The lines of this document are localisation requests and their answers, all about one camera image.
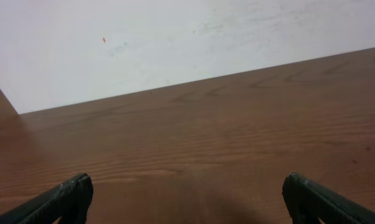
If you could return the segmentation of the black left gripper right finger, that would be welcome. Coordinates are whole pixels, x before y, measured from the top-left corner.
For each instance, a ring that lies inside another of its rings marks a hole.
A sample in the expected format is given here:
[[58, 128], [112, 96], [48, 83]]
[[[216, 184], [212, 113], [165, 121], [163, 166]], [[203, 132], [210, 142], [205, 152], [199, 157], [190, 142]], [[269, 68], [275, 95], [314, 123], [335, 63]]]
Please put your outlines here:
[[295, 172], [282, 195], [293, 224], [375, 224], [374, 212]]

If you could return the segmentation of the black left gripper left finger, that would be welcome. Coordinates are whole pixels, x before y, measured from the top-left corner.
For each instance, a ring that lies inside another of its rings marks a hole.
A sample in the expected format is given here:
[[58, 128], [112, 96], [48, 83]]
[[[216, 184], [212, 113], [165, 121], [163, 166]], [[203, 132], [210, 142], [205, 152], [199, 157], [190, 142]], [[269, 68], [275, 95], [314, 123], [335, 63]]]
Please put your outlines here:
[[76, 175], [22, 205], [0, 215], [3, 224], [41, 224], [58, 221], [85, 224], [93, 198], [88, 174]]

